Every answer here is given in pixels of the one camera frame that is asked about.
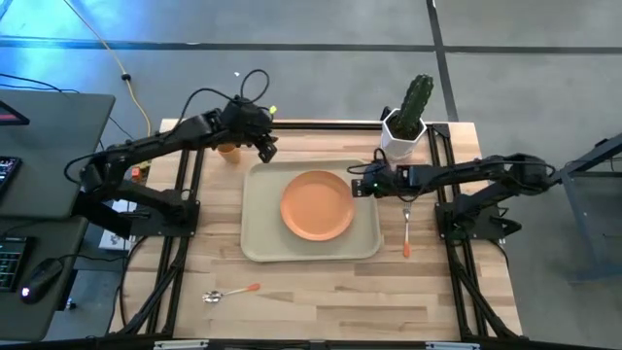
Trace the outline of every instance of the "computer mouse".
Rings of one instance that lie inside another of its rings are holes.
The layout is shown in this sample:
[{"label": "computer mouse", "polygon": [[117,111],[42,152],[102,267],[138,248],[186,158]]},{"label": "computer mouse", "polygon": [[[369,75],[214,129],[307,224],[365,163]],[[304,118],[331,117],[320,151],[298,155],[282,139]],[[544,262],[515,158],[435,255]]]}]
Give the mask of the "computer mouse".
[{"label": "computer mouse", "polygon": [[58,259],[45,259],[35,266],[32,272],[25,276],[19,290],[21,301],[32,304],[41,300],[62,272],[62,268],[63,264]]}]

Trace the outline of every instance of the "concrete floor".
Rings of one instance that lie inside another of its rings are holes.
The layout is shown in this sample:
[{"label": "concrete floor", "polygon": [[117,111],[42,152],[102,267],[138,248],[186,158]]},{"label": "concrete floor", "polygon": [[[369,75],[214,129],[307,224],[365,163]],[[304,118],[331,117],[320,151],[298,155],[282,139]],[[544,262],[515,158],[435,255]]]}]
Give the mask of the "concrete floor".
[{"label": "concrete floor", "polygon": [[[425,119],[450,120],[446,103],[455,103],[460,121],[476,123],[485,156],[523,152],[563,166],[622,129],[622,49],[602,54],[602,47],[622,47],[622,2],[615,0],[436,0],[444,45],[471,48],[470,53],[446,54],[446,67],[440,65],[453,88],[453,96],[445,93],[449,101],[443,99],[438,79],[433,45],[439,43],[432,38],[426,0],[74,3],[108,40],[255,44],[251,51],[144,43],[139,48],[150,50],[118,51],[155,125],[178,116],[194,89],[235,93],[241,80],[235,72],[243,75],[260,67],[272,78],[263,101],[279,106],[284,119],[376,120],[385,105],[398,105],[409,78],[428,73],[437,79]],[[0,34],[93,39],[61,1],[49,0],[15,0],[0,20]],[[262,44],[291,45],[262,51]],[[344,46],[321,47],[329,50],[325,52],[301,44]],[[498,47],[499,53],[476,53],[473,47]],[[515,47],[570,50],[516,53],[525,49]],[[572,48],[594,50],[572,54]],[[112,93],[117,97],[113,117],[131,134],[145,134],[118,67],[102,50],[8,48],[5,42],[0,71],[62,88]],[[249,94],[262,82],[254,84]],[[222,105],[219,97],[205,95],[190,109]],[[102,141],[108,145],[123,139],[109,125]],[[524,227],[508,238],[506,248],[525,335],[622,348],[622,282],[568,283],[586,260],[562,189],[514,198],[508,206],[508,217]],[[78,300],[82,310],[59,314],[48,338],[104,333],[116,278],[112,272],[81,272],[73,295],[83,299]],[[91,301],[93,283],[100,280],[97,301]]]}]

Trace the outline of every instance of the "beige tray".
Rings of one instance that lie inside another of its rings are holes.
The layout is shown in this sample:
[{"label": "beige tray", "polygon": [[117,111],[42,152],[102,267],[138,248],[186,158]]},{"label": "beige tray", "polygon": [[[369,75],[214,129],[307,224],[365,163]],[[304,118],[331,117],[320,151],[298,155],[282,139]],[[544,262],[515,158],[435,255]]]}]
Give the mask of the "beige tray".
[{"label": "beige tray", "polygon": [[325,170],[350,184],[355,175],[350,165],[359,159],[329,159],[272,162],[253,166],[244,179],[242,199],[241,247],[255,262],[290,262],[364,259],[382,246],[378,207],[373,197],[356,198],[352,224],[339,236],[325,242],[312,242],[296,236],[281,218],[283,190],[297,175],[310,170]]}]

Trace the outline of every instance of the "desk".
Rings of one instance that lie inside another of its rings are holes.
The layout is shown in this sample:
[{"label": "desk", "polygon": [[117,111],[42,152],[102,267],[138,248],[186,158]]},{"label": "desk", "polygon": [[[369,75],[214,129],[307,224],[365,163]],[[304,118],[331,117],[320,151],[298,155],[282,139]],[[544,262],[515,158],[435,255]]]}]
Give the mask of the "desk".
[{"label": "desk", "polygon": [[[21,284],[23,277],[42,260],[78,253],[87,221],[69,218],[80,187],[65,179],[63,168],[69,160],[95,151],[115,97],[0,89],[0,100],[30,119],[30,125],[0,126],[1,155],[23,160],[0,201],[0,232],[46,219],[9,232],[11,236],[34,238],[20,275]],[[71,169],[74,178],[78,177],[81,164],[84,162]],[[63,262],[62,273],[46,296],[35,304],[24,304],[17,292],[0,293],[0,339],[40,340],[46,335],[71,276],[74,259]]]},{"label": "desk", "polygon": [[[161,130],[175,121],[165,120]],[[480,157],[473,123],[450,123],[456,162]],[[377,130],[275,130],[279,149],[273,161],[305,158],[371,160],[380,140]],[[179,153],[155,159],[148,186],[171,189]],[[426,138],[412,155],[414,163],[431,163]],[[199,187],[199,225],[190,241],[175,337],[254,339],[430,340],[458,339],[456,312],[444,245],[438,240],[432,208],[436,194],[413,203],[410,222],[412,255],[402,255],[402,203],[378,200],[384,246],[372,258],[352,262],[256,263],[240,249],[243,180],[260,162],[257,150],[245,149],[231,165],[207,151]],[[486,183],[462,186],[473,193]],[[136,252],[125,282],[128,317],[143,304],[154,286],[162,239],[150,238]],[[474,241],[473,253],[483,295],[506,324],[519,333],[520,324],[505,261],[497,247]],[[228,291],[261,283],[256,293],[204,304],[204,292]],[[158,318],[165,319],[168,295]],[[466,297],[469,324],[475,330],[472,302]],[[121,327],[116,312],[111,330]]]}]

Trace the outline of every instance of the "orange bowl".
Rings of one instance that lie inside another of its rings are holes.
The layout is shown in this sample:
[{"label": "orange bowl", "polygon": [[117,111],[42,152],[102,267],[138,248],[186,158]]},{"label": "orange bowl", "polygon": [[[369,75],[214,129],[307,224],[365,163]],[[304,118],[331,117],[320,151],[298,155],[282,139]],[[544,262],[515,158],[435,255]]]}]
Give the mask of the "orange bowl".
[{"label": "orange bowl", "polygon": [[350,187],[327,171],[307,171],[295,177],[281,199],[281,216],[296,235],[312,240],[333,239],[352,223],[354,199]]}]

